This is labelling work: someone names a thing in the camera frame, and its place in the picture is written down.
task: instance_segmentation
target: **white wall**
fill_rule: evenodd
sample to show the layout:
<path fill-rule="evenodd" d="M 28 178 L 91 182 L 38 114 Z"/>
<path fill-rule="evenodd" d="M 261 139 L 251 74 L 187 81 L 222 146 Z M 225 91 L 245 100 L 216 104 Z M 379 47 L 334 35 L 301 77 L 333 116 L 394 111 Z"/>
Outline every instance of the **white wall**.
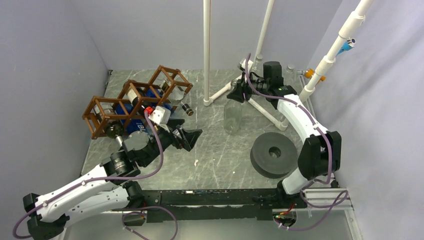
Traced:
<path fill-rule="evenodd" d="M 203 68 L 203 1 L 72 0 L 106 66 Z M 211 1 L 210 69 L 255 53 L 268 0 Z M 342 0 L 277 0 L 264 60 L 306 68 Z"/>
<path fill-rule="evenodd" d="M 22 197 L 79 176 L 89 145 L 81 119 L 107 69 L 70 0 L 0 1 L 0 236 Z M 27 223 L 18 231 L 27 235 Z"/>
<path fill-rule="evenodd" d="M 357 3 L 342 2 L 311 66 Z M 342 136 L 336 176 L 366 240 L 423 238 L 423 16 L 420 0 L 374 1 L 356 47 L 337 57 L 312 95 L 317 118 Z"/>

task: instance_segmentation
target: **black round weight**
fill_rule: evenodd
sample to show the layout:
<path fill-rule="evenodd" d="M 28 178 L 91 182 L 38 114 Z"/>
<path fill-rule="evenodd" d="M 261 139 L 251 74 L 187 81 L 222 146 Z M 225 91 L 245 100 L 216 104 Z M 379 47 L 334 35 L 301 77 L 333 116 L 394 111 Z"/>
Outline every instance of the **black round weight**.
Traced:
<path fill-rule="evenodd" d="M 260 135 L 250 150 L 253 168 L 262 176 L 279 179 L 295 166 L 298 151 L 295 144 L 283 134 L 267 132 Z"/>

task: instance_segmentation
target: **gray marble surface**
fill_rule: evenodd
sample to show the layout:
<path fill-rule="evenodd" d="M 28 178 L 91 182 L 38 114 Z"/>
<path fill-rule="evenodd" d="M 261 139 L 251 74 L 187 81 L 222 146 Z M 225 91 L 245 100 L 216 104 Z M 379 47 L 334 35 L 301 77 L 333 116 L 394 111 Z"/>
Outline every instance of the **gray marble surface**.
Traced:
<path fill-rule="evenodd" d="M 104 96 L 115 98 L 128 79 L 147 82 L 154 72 L 155 70 L 113 71 Z M 245 102 L 242 106 L 240 131 L 235 135 L 228 135 L 223 128 L 224 105 L 228 101 L 226 96 L 221 96 L 210 106 L 204 106 L 203 70 L 182 70 L 181 73 L 193 84 L 185 102 L 191 106 L 194 114 L 187 116 L 181 108 L 174 114 L 186 120 L 184 128 L 202 129 L 203 133 L 191 152 L 168 147 L 164 152 L 162 169 L 152 177 L 139 180 L 141 187 L 145 190 L 275 188 L 282 178 L 269 179 L 257 173 L 250 161 L 250 150 L 261 134 L 278 132 L 287 136 L 299 153 L 302 142 L 294 128 L 289 126 L 284 132 L 278 130 L 265 116 Z M 210 71 L 210 95 L 240 74 L 238 69 Z M 300 81 L 285 84 L 293 86 L 298 92 L 302 89 Z M 282 119 L 283 116 L 264 98 L 253 96 L 253 99 L 272 115 Z M 118 148 L 115 140 L 107 137 L 92 140 L 82 174 L 90 171 Z M 151 173 L 158 164 L 159 158 L 148 167 L 140 168 L 141 174 Z M 294 170 L 296 161 L 287 162 L 287 165 Z M 325 186 L 316 183 L 315 187 Z"/>

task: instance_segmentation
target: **robotic arm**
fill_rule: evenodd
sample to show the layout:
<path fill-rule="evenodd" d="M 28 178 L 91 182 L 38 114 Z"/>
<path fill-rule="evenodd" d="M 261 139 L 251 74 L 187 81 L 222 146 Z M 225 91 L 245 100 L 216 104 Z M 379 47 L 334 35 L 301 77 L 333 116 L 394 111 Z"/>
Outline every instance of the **robotic arm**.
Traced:
<path fill-rule="evenodd" d="M 243 103 L 248 101 L 252 94 L 267 97 L 267 101 L 290 121 L 303 142 L 297 160 L 297 169 L 277 184 L 278 200 L 289 201 L 313 179 L 327 175 L 329 161 L 331 161 L 331 172 L 340 168 L 342 138 L 337 131 L 330 132 L 322 126 L 302 104 L 293 87 L 284 85 L 282 67 L 279 62 L 265 62 L 263 77 L 250 72 L 249 79 L 252 87 L 245 79 L 245 69 L 242 67 L 240 69 L 243 71 L 241 78 L 231 82 L 227 98 Z"/>
<path fill-rule="evenodd" d="M 149 116 L 160 126 L 157 130 L 160 143 L 153 135 L 137 132 L 122 143 L 119 151 L 73 182 L 44 195 L 26 195 L 23 198 L 25 211 L 32 211 L 27 221 L 31 237 L 48 240 L 64 228 L 104 211 L 139 208 L 145 201 L 142 189 L 137 182 L 128 181 L 141 173 L 139 167 L 147 167 L 159 156 L 159 144 L 163 151 L 170 145 L 190 151 L 202 134 L 201 129 L 183 129 L 184 120 L 169 119 L 169 115 L 168 109 L 157 106 Z"/>

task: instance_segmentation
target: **marble tabletop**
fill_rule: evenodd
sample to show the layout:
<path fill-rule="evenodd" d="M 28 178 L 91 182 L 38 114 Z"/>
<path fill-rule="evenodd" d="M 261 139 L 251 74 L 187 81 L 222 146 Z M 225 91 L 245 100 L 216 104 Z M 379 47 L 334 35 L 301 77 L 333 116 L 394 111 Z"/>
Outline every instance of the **marble tabletop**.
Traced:
<path fill-rule="evenodd" d="M 154 72 L 154 69 L 113 71 L 104 96 L 116 98 L 128 79 L 147 82 Z M 181 73 L 193 84 L 185 102 L 191 106 L 194 114 L 187 116 L 179 107 L 174 115 L 185 119 L 183 125 L 185 129 L 202 129 L 203 133 L 190 152 L 178 150 L 173 146 L 168 147 L 164 152 L 162 169 L 152 177 L 139 180 L 141 188 L 144 190 L 275 188 L 282 178 L 270 179 L 257 173 L 250 161 L 250 150 L 255 139 L 261 134 L 277 132 L 287 136 L 299 153 L 302 142 L 294 128 L 290 125 L 284 132 L 278 130 L 265 116 L 245 102 L 242 106 L 241 129 L 237 134 L 229 135 L 223 127 L 224 105 L 228 101 L 226 96 L 216 99 L 210 106 L 204 106 L 203 70 L 182 70 Z M 210 95 L 240 74 L 241 71 L 238 69 L 211 70 Z M 302 89 L 300 78 L 299 81 L 285 84 L 291 85 L 298 93 Z M 264 98 L 258 96 L 252 98 L 277 119 L 283 118 L 282 114 Z M 91 140 L 82 174 L 90 171 L 118 149 L 119 146 L 114 139 L 102 137 Z M 141 174 L 153 172 L 158 164 L 159 157 L 148 167 L 141 167 Z M 314 187 L 327 186 L 315 183 Z"/>

